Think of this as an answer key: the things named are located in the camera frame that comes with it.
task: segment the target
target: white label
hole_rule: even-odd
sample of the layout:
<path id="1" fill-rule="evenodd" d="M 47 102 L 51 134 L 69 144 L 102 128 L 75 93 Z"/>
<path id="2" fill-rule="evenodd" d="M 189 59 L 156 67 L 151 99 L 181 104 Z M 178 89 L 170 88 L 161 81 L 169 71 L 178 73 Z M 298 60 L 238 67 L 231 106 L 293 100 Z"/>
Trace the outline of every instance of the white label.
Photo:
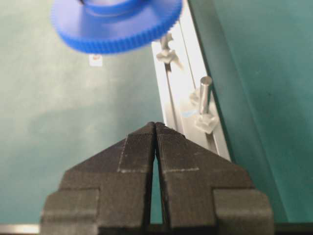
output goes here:
<path id="1" fill-rule="evenodd" d="M 89 64 L 92 67 L 102 67 L 102 55 L 89 55 Z"/>

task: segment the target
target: green mat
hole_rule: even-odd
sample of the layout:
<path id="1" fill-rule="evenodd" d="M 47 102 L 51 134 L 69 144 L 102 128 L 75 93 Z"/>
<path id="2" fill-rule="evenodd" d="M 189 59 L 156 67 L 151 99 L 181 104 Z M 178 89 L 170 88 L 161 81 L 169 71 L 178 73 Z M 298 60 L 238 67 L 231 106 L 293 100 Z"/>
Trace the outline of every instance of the green mat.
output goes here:
<path id="1" fill-rule="evenodd" d="M 91 67 L 57 37 L 51 4 L 0 1 L 0 223 L 38 223 L 66 169 L 162 121 L 151 48 Z"/>
<path id="2" fill-rule="evenodd" d="M 191 0 L 233 161 L 313 222 L 313 1 Z"/>

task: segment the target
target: metal pin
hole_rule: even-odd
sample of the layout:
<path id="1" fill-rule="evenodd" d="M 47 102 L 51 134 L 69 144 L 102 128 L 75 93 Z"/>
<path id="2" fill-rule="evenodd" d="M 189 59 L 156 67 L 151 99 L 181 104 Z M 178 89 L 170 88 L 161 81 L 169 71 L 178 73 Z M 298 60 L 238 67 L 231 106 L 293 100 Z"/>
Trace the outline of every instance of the metal pin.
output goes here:
<path id="1" fill-rule="evenodd" d="M 200 86 L 199 113 L 208 114 L 212 91 L 212 78 L 210 76 L 203 77 L 201 78 L 200 83 L 201 86 Z"/>

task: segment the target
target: gripper jaw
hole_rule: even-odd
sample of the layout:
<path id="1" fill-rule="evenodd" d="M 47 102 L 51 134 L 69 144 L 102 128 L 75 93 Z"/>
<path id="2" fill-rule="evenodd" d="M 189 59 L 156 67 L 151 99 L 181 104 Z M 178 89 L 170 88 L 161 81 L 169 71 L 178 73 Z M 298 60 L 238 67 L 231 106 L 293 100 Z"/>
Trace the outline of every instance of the gripper jaw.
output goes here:
<path id="1" fill-rule="evenodd" d="M 155 155 L 163 234 L 274 234 L 268 198 L 244 169 L 153 122 L 66 171 L 46 200 L 41 234 L 151 233 Z"/>

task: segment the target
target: blue gear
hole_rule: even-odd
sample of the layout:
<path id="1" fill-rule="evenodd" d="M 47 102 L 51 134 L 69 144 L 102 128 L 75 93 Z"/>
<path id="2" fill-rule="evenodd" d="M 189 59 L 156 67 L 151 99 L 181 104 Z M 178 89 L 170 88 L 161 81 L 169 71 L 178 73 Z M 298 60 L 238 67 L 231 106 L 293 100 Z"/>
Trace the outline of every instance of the blue gear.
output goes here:
<path id="1" fill-rule="evenodd" d="M 182 0 L 55 0 L 52 23 L 71 48 L 112 54 L 161 38 L 181 9 Z"/>

